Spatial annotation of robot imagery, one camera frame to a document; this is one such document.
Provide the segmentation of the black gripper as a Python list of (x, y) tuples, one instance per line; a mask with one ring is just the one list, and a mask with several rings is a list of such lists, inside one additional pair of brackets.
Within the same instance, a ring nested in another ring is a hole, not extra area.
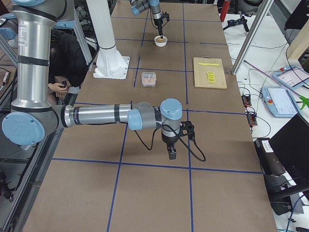
[(160, 38), (163, 38), (163, 30), (162, 30), (162, 25), (163, 25), (163, 17), (160, 17), (158, 19), (154, 19), (154, 24), (156, 25), (158, 29), (158, 33)]
[(177, 157), (177, 151), (175, 149), (175, 143), (178, 141), (176, 133), (169, 126), (163, 126), (161, 130), (162, 140), (166, 143), (169, 153), (169, 159), (175, 160)]

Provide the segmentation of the person hand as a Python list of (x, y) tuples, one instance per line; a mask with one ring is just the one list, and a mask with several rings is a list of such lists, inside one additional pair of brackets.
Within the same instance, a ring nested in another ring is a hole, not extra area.
[(51, 93), (57, 93), (57, 94), (66, 94), (68, 93), (68, 87), (64, 87), (63, 84), (61, 83), (49, 83), (48, 84), (48, 88), (49, 88), (49, 91)]

